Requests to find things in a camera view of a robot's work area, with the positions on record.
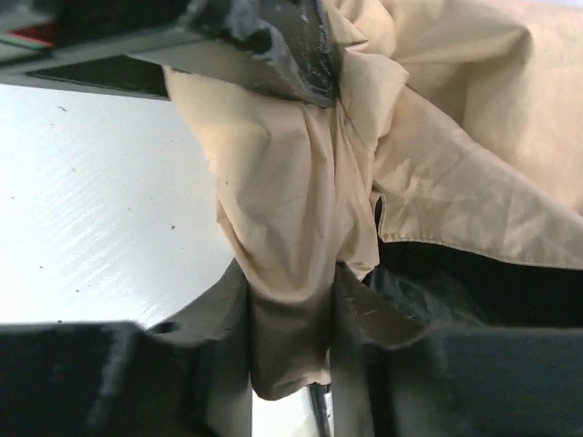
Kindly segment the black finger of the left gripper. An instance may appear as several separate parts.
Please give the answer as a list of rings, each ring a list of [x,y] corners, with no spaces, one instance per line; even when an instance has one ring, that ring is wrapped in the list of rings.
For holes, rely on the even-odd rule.
[[[320,1],[4,1],[5,85],[164,99],[162,70],[332,107],[338,96]]]

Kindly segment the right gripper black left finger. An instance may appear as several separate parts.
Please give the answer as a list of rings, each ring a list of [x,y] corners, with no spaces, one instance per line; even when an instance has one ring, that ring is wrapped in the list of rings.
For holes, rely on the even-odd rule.
[[[5,325],[4,436],[248,436],[249,291],[240,266],[150,329]]]

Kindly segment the beige folding umbrella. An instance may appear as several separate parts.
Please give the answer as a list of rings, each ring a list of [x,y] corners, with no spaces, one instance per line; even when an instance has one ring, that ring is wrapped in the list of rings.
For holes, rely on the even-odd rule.
[[[251,383],[331,384],[338,266],[420,325],[582,332],[582,11],[328,1],[331,108],[163,68],[250,286]]]

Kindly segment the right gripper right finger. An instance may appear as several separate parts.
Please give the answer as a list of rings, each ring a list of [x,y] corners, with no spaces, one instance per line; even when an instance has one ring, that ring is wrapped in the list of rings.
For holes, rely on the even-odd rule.
[[[420,325],[338,266],[338,436],[579,436],[582,332]]]

